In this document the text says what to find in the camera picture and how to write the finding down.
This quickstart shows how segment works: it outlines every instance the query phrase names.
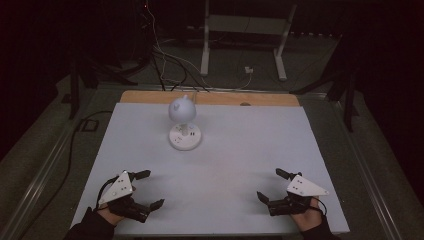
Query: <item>round white base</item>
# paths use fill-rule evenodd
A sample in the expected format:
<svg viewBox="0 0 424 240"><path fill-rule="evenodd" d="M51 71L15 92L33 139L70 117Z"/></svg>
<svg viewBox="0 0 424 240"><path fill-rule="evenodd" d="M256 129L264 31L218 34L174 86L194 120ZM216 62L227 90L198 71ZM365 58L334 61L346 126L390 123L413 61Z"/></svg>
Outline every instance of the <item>round white base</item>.
<svg viewBox="0 0 424 240"><path fill-rule="evenodd" d="M189 123L187 124L187 130L188 134L183 136L183 130L180 124L172 127L169 132L169 141L175 149L188 151L199 145L202 138L200 129L196 125Z"/></svg>

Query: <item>gray floor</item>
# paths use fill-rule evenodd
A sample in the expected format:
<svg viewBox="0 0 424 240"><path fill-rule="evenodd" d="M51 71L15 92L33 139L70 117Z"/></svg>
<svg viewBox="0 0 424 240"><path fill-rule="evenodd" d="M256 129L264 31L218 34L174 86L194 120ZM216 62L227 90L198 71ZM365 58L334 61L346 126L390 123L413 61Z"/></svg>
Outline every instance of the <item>gray floor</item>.
<svg viewBox="0 0 424 240"><path fill-rule="evenodd" d="M213 49L209 76L203 80L196 70L186 64L200 83L214 90L286 92L307 85L321 75L337 41L329 38L290 37L283 54L287 82L279 82L270 46L255 49ZM199 68L201 45L198 42L177 45L172 41L161 44L162 50L191 61ZM244 66L253 66L251 82L243 73ZM163 75L172 81L183 79L180 68L168 62ZM134 77L139 84L131 89L159 89L159 80L152 66ZM195 86L194 81L185 83ZM68 120L69 106L60 103L69 92L69 78L58 83L60 94L34 125L0 163L0 230L18 208L27 187L47 160L58 159L40 197L25 219L33 219L63 178L70 152L70 132L75 123ZM353 133L348 133L340 121L340 103L328 102L324 96L329 85L299 96L314 131L324 161L351 229L341 234L343 239L424 239L424 210L368 111L362 95L355 95ZM83 91L83 104L77 119L91 113L113 110L121 94L129 87L103 81L96 90ZM110 114L98 114L96 132L78 132L73 145L70 175L55 200L28 230L24 239L61 239L70 227L72 217L90 173L91 166L107 128ZM301 239L296 234L283 239Z"/></svg>

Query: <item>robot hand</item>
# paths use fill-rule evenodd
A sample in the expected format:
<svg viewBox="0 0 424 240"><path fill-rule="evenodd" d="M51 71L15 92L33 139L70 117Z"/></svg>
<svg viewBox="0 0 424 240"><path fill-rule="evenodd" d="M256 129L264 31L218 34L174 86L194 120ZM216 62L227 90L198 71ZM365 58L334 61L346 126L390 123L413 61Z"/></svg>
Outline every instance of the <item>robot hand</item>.
<svg viewBox="0 0 424 240"><path fill-rule="evenodd" d="M279 168L276 174L284 179L291 180L287 188L287 197L281 200L269 201L269 198L257 192L261 202L267 205L271 216L299 214L311 208L313 196L328 195L329 192L302 177L302 173L287 173Z"/></svg>
<svg viewBox="0 0 424 240"><path fill-rule="evenodd" d="M138 173L124 171L120 176L109 179L100 189L96 209L99 208L99 204L107 203L109 211L113 214L134 219L142 223L146 222L149 214L162 207L163 202L165 201L164 199L161 199L150 204L150 206L144 206L136 203L131 197L134 191L131 185L132 181L134 179L139 180L149 176L149 170ZM113 185L102 197L100 197L104 188L111 183L113 183Z"/></svg>

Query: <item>white table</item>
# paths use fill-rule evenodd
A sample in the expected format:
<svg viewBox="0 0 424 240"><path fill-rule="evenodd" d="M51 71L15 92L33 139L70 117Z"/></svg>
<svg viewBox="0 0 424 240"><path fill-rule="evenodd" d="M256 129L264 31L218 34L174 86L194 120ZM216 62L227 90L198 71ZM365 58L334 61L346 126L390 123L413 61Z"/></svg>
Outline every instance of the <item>white table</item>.
<svg viewBox="0 0 424 240"><path fill-rule="evenodd" d="M118 103L77 208L73 224L94 207L106 180L123 170L151 170L134 181L141 204L165 199L146 223L124 220L117 235L279 235L297 232L289 216L269 216L256 191L286 196L276 168L302 172L330 191L321 197L333 232L347 232L337 194L302 107L197 105L203 134L192 151L168 143L168 104Z"/></svg>

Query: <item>sleeve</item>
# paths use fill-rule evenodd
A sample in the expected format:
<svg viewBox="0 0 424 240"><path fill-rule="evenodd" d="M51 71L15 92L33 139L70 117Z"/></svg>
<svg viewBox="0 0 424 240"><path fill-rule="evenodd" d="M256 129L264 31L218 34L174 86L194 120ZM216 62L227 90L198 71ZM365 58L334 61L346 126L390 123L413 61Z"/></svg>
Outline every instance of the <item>sleeve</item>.
<svg viewBox="0 0 424 240"><path fill-rule="evenodd" d="M300 232L304 240L341 240L341 238L334 236L330 227L328 226L327 217L321 215L322 222L320 225L311 228L307 231Z"/></svg>
<svg viewBox="0 0 424 240"><path fill-rule="evenodd" d="M87 208L81 223L75 224L66 234L64 240L111 240L115 226L102 216Z"/></svg>

